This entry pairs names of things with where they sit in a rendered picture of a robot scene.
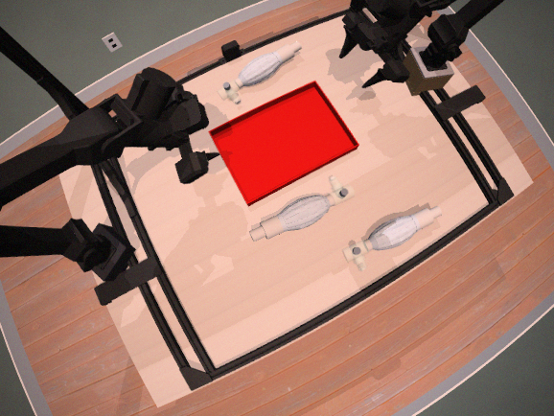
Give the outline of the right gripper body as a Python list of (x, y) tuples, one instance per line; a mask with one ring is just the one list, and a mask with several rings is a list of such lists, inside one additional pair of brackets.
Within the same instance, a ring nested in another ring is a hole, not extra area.
[[(184, 90), (184, 87), (181, 84), (177, 84), (164, 110), (167, 111), (173, 109), (173, 104), (176, 104), (174, 94), (180, 90)], [(166, 131), (166, 127), (170, 127), (169, 121), (164, 118), (162, 114), (160, 118), (156, 119), (156, 121), (158, 124), (157, 138), (148, 150), (155, 150), (156, 148), (166, 148), (166, 150), (172, 150), (174, 148), (179, 148), (182, 159), (174, 165), (179, 181), (182, 184), (191, 184), (203, 175), (207, 174), (209, 168), (205, 155), (200, 151), (193, 152), (190, 140), (186, 143), (181, 143), (171, 138), (171, 135), (168, 135)]]

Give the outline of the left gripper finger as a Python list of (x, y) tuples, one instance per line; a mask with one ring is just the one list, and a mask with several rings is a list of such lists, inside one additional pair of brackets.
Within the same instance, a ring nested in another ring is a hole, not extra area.
[(339, 58), (347, 56), (358, 45), (352, 38), (353, 33), (346, 27), (346, 25), (343, 25), (343, 28), (345, 29), (346, 37)]
[[(382, 79), (381, 79), (382, 78)], [(382, 71), (382, 68), (379, 68), (377, 73), (372, 77), (370, 78), (363, 86), (362, 88), (366, 88), (368, 86), (371, 86), (373, 84), (376, 84), (378, 82), (381, 82), (381, 81), (390, 81), (390, 79), (384, 74), (384, 72)]]

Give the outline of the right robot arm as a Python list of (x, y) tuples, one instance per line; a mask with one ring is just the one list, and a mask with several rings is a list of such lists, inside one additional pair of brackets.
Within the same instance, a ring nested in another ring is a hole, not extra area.
[[(120, 158), (124, 148), (151, 147), (161, 114), (169, 121), (166, 131), (171, 138), (189, 141), (189, 135), (207, 128), (209, 120), (197, 94), (190, 91), (176, 92), (173, 110), (164, 110), (175, 87), (176, 81), (168, 74), (151, 67), (143, 69), (136, 74), (126, 99), (117, 93), (105, 98), (71, 119), (57, 136), (1, 163), (0, 211), (70, 168)], [(111, 110), (119, 117), (118, 124), (109, 115)], [(98, 235), (83, 219), (70, 219), (62, 228), (0, 225), (0, 258), (62, 255), (77, 262), (83, 272), (94, 266), (104, 270), (116, 247)]]

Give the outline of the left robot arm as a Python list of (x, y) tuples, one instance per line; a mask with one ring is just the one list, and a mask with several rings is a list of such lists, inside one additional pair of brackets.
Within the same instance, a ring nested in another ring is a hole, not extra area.
[[(426, 2), (425, 2), (426, 1)], [(456, 0), (367, 0), (369, 8), (394, 20), (410, 32), (425, 16), (447, 8)], [(466, 40), (469, 29), (504, 0), (471, 0), (454, 14), (441, 14), (427, 29), (432, 40), (419, 55), (428, 71), (444, 70), (462, 52), (459, 46)], [(416, 6), (417, 5), (417, 6)], [(382, 28), (382, 23), (358, 23), (352, 38), (363, 51), (383, 53), (390, 45), (394, 32)], [(435, 46), (434, 46), (435, 45)]]

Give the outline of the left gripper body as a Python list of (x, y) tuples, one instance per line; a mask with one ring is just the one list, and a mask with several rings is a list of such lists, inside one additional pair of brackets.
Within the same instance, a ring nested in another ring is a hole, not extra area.
[[(394, 32), (394, 37), (392, 38), (392, 41), (387, 50), (383, 53), (378, 54), (384, 62), (382, 71), (392, 82), (404, 83), (406, 80), (408, 80), (410, 72), (406, 69), (406, 67), (400, 60), (393, 59), (388, 53), (392, 53), (395, 50), (394, 47), (402, 39), (406, 39), (408, 37), (408, 32), (403, 30), (394, 20), (389, 19), (385, 16), (381, 16), (379, 21), (382, 23), (382, 28), (384, 30), (386, 30), (387, 32), (389, 30), (392, 30)], [(358, 23), (366, 23), (368, 21), (361, 14), (348, 12), (342, 18), (342, 22), (353, 33)]]

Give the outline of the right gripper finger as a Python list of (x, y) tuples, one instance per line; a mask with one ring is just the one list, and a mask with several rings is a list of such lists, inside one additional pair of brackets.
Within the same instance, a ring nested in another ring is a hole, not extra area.
[[(216, 158), (217, 156), (219, 156), (219, 152), (206, 152), (205, 153), (205, 150), (202, 151), (201, 153), (203, 153), (205, 155), (205, 159), (206, 159), (206, 162), (207, 162), (207, 165), (209, 165), (209, 162), (210, 160)], [(207, 155), (207, 158), (206, 158), (206, 155)], [(210, 159), (211, 158), (211, 159)]]

